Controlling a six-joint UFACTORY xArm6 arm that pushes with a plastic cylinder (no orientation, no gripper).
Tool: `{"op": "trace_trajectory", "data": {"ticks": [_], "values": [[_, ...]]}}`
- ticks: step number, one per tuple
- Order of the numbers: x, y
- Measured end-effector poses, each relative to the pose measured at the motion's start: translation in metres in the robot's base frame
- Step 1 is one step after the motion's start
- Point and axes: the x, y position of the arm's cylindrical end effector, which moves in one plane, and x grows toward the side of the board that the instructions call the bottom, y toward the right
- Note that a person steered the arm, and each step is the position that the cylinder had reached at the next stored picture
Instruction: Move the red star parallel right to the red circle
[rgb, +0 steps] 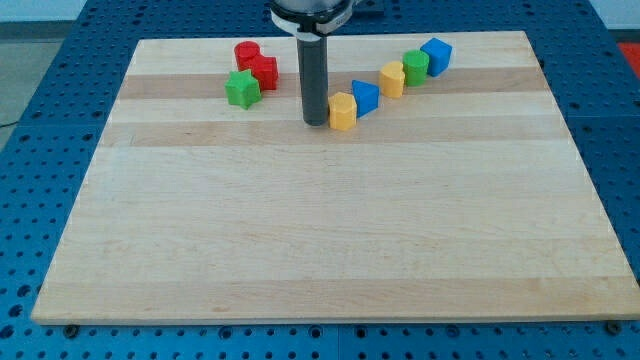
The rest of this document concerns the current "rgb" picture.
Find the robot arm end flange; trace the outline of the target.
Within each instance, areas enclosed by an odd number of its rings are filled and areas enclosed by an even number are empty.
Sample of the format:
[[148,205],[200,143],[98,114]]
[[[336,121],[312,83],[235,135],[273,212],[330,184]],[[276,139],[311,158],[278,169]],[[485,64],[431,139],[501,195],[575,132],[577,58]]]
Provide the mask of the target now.
[[276,27],[305,42],[315,42],[342,27],[359,0],[271,0]]

